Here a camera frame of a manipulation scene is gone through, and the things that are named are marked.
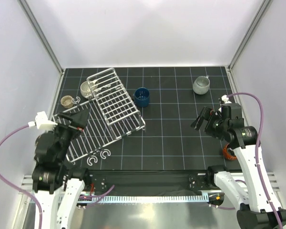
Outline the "grey speckled mug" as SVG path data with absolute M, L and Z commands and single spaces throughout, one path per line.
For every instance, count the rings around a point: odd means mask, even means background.
M 199 76 L 193 83 L 193 91 L 198 95 L 206 94 L 210 89 L 209 76 Z

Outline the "orange patterned mug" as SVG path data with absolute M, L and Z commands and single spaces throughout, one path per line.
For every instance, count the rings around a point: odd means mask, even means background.
M 230 147 L 230 144 L 226 144 L 223 148 L 223 156 L 225 159 L 234 161 L 237 160 L 237 157 L 234 154 L 233 149 Z

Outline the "blue mug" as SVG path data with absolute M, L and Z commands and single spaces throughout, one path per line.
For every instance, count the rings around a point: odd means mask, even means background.
M 150 92 L 145 87 L 140 87 L 135 90 L 132 95 L 134 103 L 141 108 L 147 107 L 150 102 Z

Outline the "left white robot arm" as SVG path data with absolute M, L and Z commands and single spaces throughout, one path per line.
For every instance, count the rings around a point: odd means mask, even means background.
M 72 141 L 84 131 L 89 111 L 58 114 L 66 124 L 48 119 L 38 112 L 29 126 L 44 130 L 36 140 L 36 166 L 32 173 L 32 189 L 37 199 L 41 219 L 35 223 L 40 229 L 69 229 L 80 193 L 91 187 L 91 177 L 85 168 L 67 170 L 64 161 Z

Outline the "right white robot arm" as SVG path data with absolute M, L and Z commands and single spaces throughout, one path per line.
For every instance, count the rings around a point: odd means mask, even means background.
M 283 209 L 269 181 L 262 157 L 257 130 L 246 126 L 242 107 L 237 103 L 221 105 L 220 110 L 204 107 L 191 124 L 213 138 L 225 140 L 240 164 L 247 190 L 244 190 L 224 166 L 210 166 L 205 183 L 210 189 L 220 188 L 236 209 L 242 229 L 281 229 L 286 225 Z

